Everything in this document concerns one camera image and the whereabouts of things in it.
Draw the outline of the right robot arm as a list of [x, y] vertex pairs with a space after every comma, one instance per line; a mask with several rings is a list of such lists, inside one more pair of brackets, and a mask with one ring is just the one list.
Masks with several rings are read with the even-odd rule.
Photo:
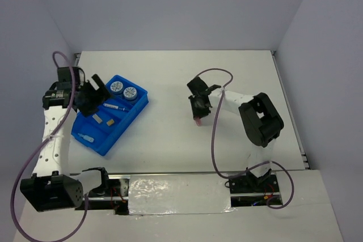
[[254, 96], [239, 94], [216, 84], [208, 86], [200, 77], [192, 79], [187, 87], [192, 93], [188, 99], [193, 119], [198, 125], [202, 118], [211, 114], [212, 108], [216, 109], [210, 144], [215, 172], [223, 177], [217, 167], [214, 148], [218, 116], [221, 110], [226, 110], [241, 118], [246, 137], [259, 148], [250, 153], [246, 170], [229, 179], [246, 176], [247, 187], [251, 191], [262, 190], [271, 174], [272, 147], [284, 128], [284, 122], [269, 96], [263, 92]]

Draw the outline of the pink correction tape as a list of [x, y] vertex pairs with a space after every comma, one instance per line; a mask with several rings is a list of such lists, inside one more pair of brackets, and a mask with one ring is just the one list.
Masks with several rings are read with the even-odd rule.
[[201, 126], [202, 125], [202, 121], [201, 121], [200, 118], [196, 118], [195, 119], [195, 123], [196, 123], [197, 126]]

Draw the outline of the small tan eraser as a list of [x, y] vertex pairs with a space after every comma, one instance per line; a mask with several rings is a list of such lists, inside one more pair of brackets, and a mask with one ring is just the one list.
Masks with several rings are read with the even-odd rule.
[[112, 126], [114, 123], [115, 123], [115, 121], [113, 119], [110, 119], [107, 121], [108, 126]]

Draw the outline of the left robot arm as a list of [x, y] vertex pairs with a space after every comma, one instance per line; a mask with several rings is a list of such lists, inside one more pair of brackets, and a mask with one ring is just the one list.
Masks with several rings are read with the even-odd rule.
[[77, 208], [89, 192], [104, 196], [111, 189], [103, 167], [74, 177], [69, 172], [71, 130], [77, 114], [95, 114], [111, 94], [97, 74], [92, 76], [94, 88], [80, 67], [61, 67], [57, 75], [42, 98], [45, 126], [36, 166], [31, 177], [20, 182], [21, 193], [38, 212]]

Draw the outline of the grey eraser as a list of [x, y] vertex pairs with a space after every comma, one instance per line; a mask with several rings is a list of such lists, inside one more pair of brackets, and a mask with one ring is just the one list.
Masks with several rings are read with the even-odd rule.
[[99, 124], [103, 122], [103, 120], [97, 114], [94, 114], [92, 117]]

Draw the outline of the blue cleaning gel jar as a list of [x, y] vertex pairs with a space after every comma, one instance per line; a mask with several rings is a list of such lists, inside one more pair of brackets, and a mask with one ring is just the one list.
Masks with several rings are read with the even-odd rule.
[[109, 88], [114, 95], [122, 95], [124, 90], [124, 84], [122, 81], [116, 80], [111, 83]]

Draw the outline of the light blue correction tape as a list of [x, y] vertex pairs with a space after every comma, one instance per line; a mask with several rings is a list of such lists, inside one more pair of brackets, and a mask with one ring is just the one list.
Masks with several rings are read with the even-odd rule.
[[84, 134], [78, 133], [78, 136], [81, 137], [83, 140], [89, 142], [89, 143], [94, 142], [94, 138], [89, 136], [89, 135], [84, 135]]

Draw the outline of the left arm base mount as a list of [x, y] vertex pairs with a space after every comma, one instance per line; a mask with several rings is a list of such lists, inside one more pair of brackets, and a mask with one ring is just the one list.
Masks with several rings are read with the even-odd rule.
[[130, 176], [111, 176], [105, 189], [93, 189], [88, 194], [88, 211], [107, 211], [114, 215], [129, 215]]

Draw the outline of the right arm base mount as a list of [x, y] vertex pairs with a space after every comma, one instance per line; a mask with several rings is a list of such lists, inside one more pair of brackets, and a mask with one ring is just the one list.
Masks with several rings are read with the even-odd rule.
[[246, 174], [227, 180], [224, 186], [230, 192], [230, 202], [233, 208], [265, 206], [268, 200], [271, 206], [282, 205], [280, 188], [275, 174], [268, 173], [260, 178]]

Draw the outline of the blue white whiteboard marker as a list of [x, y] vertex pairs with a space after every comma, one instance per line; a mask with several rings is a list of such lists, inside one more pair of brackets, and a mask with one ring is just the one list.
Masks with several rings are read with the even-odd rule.
[[129, 112], [128, 108], [121, 107], [121, 106], [118, 106], [118, 105], [104, 103], [103, 106], [106, 107], [106, 108], [109, 108], [109, 109], [114, 109], [114, 110], [123, 111], [123, 112]]

